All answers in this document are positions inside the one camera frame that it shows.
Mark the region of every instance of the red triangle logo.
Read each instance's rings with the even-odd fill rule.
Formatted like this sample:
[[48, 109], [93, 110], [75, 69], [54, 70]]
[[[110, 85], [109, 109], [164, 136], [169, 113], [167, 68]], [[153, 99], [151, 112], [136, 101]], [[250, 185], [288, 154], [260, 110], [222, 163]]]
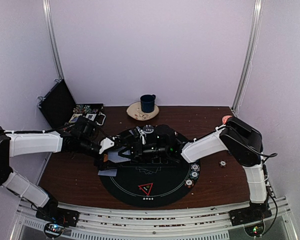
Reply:
[[139, 185], [138, 187], [139, 187], [139, 188], [140, 188], [147, 196], [149, 196], [153, 185], [154, 185], [153, 183], [147, 183], [147, 184]]

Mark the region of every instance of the plate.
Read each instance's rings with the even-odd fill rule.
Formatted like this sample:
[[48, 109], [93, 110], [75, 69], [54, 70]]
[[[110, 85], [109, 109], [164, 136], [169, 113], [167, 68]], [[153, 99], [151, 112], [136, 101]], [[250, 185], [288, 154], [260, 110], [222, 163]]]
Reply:
[[153, 112], [143, 112], [141, 110], [141, 102], [137, 101], [128, 107], [126, 113], [135, 120], [147, 121], [153, 119], [155, 116], [158, 115], [159, 107], [157, 105], [154, 105]]

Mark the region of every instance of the poker chip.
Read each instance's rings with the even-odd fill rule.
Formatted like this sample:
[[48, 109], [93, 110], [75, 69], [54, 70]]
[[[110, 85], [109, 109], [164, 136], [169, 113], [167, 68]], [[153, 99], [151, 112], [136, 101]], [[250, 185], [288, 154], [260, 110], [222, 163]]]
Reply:
[[224, 168], [227, 165], [227, 163], [225, 161], [220, 161], [219, 162], [219, 166]]
[[74, 114], [91, 114], [93, 110], [90, 105], [77, 104], [73, 109]]
[[191, 165], [191, 169], [193, 171], [199, 172], [200, 171], [200, 166], [198, 164], [194, 163], [194, 164]]
[[199, 173], [197, 171], [192, 171], [190, 173], [190, 178], [193, 179], [193, 180], [196, 180], [199, 178]]
[[194, 185], [195, 185], [195, 183], [194, 183], [194, 181], [193, 180], [191, 180], [191, 179], [187, 179], [187, 180], [185, 180], [185, 184], [184, 184], [187, 188], [192, 188]]

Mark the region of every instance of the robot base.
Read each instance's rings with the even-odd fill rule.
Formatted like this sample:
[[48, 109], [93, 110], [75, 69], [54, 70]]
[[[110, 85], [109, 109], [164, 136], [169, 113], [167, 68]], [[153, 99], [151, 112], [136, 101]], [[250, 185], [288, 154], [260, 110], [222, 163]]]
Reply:
[[251, 206], [231, 210], [229, 212], [230, 220], [232, 226], [238, 226], [242, 224], [248, 224], [260, 221], [261, 219], [266, 219], [272, 216], [271, 210], [267, 208], [261, 211], [260, 209], [255, 209]]
[[[79, 219], [79, 212], [69, 209], [57, 208], [57, 216], [60, 216], [59, 219], [56, 219], [56, 224], [59, 224], [64, 227], [76, 227]], [[51, 221], [50, 218], [43, 215], [41, 212], [37, 211], [36, 218], [42, 219], [45, 221]]]

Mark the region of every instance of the card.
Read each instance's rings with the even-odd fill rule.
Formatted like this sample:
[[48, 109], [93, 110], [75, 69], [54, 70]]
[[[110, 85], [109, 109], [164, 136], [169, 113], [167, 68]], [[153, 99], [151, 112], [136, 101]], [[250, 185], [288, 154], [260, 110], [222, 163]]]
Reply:
[[72, 117], [71, 117], [71, 119], [69, 120], [69, 123], [75, 123], [80, 116], [82, 116], [81, 113], [75, 113], [75, 114], [73, 114]]
[[97, 114], [88, 113], [85, 117], [91, 121], [95, 120]]
[[99, 176], [108, 176], [108, 177], [115, 177], [117, 176], [117, 169], [109, 169], [109, 170], [103, 170], [99, 171], [98, 175]]

